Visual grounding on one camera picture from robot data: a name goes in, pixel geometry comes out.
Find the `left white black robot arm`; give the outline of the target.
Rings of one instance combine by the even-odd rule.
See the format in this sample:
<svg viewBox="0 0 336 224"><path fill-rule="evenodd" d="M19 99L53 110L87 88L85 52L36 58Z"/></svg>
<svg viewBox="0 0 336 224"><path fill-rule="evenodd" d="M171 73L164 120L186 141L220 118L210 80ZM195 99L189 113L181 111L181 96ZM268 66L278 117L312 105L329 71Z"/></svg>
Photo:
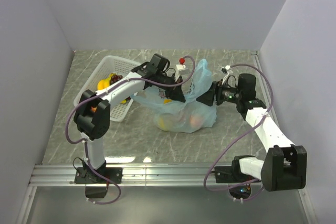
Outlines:
<svg viewBox="0 0 336 224"><path fill-rule="evenodd" d="M126 98L148 87L164 90L173 101L185 102L181 88L183 79L180 71L186 69L185 58L181 58L172 75L168 75L170 61L154 54L150 61L134 67L125 77L102 90L86 90L74 109L73 120L81 133L85 145L83 167L93 183L100 183L106 176L106 160L103 153L102 138L110 127L111 109Z"/></svg>

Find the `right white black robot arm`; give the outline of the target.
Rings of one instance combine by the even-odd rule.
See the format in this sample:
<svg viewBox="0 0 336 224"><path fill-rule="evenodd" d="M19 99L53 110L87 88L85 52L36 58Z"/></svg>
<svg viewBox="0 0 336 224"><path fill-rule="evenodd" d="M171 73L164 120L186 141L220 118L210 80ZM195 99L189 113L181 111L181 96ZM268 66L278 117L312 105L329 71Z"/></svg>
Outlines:
<svg viewBox="0 0 336 224"><path fill-rule="evenodd" d="M243 73L232 87L224 78L212 82L197 100L206 105L229 102L252 127L266 150L264 160L251 155L234 157L230 166L215 166L217 183L262 182L267 191L303 189L306 185L307 151L288 139L269 116L266 105L256 97L256 77Z"/></svg>

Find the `yellow fake lemon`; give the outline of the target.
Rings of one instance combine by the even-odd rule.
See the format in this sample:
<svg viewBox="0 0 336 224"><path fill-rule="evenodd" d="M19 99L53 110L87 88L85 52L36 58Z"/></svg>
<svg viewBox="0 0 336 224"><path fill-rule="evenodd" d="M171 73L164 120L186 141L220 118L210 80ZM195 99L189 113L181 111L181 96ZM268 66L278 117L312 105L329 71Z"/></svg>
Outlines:
<svg viewBox="0 0 336 224"><path fill-rule="evenodd" d="M170 114L161 114L157 120L158 127L163 131L171 131L174 127L174 118Z"/></svg>

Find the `yellow banana bunch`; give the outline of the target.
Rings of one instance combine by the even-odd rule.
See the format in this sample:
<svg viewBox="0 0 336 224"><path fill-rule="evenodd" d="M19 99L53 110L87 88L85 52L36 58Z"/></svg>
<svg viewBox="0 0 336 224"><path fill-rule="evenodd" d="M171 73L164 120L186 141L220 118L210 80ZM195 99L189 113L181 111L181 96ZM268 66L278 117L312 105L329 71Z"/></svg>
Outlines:
<svg viewBox="0 0 336 224"><path fill-rule="evenodd" d="M116 76L116 73L111 73L106 79L102 79L97 83L97 90L102 90L104 88L107 88L111 85L111 80L114 76Z"/></svg>

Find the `yellow fake starfruit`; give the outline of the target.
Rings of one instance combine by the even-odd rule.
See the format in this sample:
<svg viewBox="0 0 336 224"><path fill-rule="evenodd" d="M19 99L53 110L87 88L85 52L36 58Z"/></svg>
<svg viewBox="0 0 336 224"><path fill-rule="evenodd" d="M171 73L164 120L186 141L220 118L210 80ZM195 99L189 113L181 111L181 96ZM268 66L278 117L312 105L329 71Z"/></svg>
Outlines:
<svg viewBox="0 0 336 224"><path fill-rule="evenodd" d="M171 103L171 102L173 102L173 100L171 100L171 99L164 99L164 101L163 101L164 104Z"/></svg>

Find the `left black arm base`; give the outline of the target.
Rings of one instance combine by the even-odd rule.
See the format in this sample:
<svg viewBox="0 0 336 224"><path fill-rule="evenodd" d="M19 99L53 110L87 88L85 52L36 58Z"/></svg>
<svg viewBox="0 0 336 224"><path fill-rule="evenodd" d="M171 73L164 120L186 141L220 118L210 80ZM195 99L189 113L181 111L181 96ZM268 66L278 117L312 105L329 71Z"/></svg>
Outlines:
<svg viewBox="0 0 336 224"><path fill-rule="evenodd" d="M121 196L121 179L123 168L107 167L106 162L98 169L91 169L89 165L79 157L76 157L72 166L75 169L75 185L85 185L85 196L91 202L104 199L107 196L110 186L117 189L117 196L112 202L117 201Z"/></svg>

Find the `light blue plastic bag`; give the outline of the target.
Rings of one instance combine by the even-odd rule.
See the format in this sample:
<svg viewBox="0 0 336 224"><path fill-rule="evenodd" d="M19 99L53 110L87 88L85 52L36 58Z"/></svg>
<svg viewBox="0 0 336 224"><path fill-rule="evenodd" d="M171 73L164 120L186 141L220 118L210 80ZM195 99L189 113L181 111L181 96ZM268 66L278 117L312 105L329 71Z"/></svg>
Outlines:
<svg viewBox="0 0 336 224"><path fill-rule="evenodd" d="M186 101L173 101L164 104L164 90L152 86L132 96L132 99L142 106L153 111L153 123L158 127L158 116L161 114L170 114L174 118L174 127L169 132L174 133L193 133L197 130L191 128L189 118L192 114L200 114L205 122L202 128L209 128L214 125L217 118L217 107L206 106L196 101L196 99L205 93L212 84L212 72L208 69L208 62L202 59L198 62L192 76L191 86L186 92Z"/></svg>

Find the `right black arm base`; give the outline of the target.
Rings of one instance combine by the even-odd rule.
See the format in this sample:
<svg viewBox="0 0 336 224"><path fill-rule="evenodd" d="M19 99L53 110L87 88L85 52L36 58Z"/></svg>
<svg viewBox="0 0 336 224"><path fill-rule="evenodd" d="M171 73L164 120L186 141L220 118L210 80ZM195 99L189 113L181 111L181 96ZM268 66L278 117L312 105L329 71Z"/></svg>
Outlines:
<svg viewBox="0 0 336 224"><path fill-rule="evenodd" d="M239 184L252 180L251 176L235 172L231 166L215 166L214 174L218 184ZM244 184L229 189L229 195L236 199L248 199L251 196L251 186Z"/></svg>

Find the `dark purple fake grapes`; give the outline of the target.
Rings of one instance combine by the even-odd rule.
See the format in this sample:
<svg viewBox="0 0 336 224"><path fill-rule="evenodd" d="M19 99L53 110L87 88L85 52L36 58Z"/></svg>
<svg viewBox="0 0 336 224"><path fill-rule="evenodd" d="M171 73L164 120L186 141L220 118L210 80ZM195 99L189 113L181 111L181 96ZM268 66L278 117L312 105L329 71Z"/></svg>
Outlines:
<svg viewBox="0 0 336 224"><path fill-rule="evenodd" d="M114 84L114 83L120 81L122 78L123 78L122 75L111 74L111 76L110 76L110 84Z"/></svg>

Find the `pink fake peach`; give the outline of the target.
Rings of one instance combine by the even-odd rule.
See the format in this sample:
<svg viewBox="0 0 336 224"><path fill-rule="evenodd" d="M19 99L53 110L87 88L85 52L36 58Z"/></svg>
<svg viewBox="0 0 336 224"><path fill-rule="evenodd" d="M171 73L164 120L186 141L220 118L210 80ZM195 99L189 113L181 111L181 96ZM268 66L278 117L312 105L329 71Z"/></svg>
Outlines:
<svg viewBox="0 0 336 224"><path fill-rule="evenodd" d="M198 130L203 127L203 124L205 122L205 119L200 114L192 114L189 118L189 123L191 128Z"/></svg>

